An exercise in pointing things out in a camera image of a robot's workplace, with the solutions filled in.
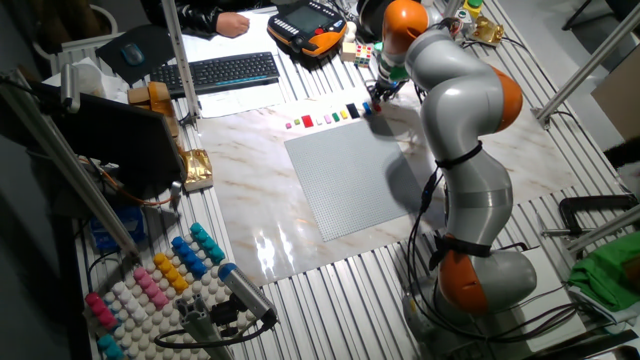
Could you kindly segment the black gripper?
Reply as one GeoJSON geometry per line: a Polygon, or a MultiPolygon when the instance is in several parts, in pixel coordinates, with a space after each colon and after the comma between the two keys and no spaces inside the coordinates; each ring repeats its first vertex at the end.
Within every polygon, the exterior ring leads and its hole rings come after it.
{"type": "Polygon", "coordinates": [[[405,84],[405,80],[397,82],[387,82],[383,79],[377,80],[373,85],[368,86],[372,104],[380,104],[380,106],[387,104],[388,100],[395,97],[405,84]]]}

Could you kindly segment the person bare hand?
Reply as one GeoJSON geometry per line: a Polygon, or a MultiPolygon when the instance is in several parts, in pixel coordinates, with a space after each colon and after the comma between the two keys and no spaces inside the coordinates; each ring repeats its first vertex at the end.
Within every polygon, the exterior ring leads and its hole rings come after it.
{"type": "Polygon", "coordinates": [[[217,34],[236,38],[245,34],[250,27],[250,20],[238,13],[223,12],[218,15],[215,31],[217,34]]]}

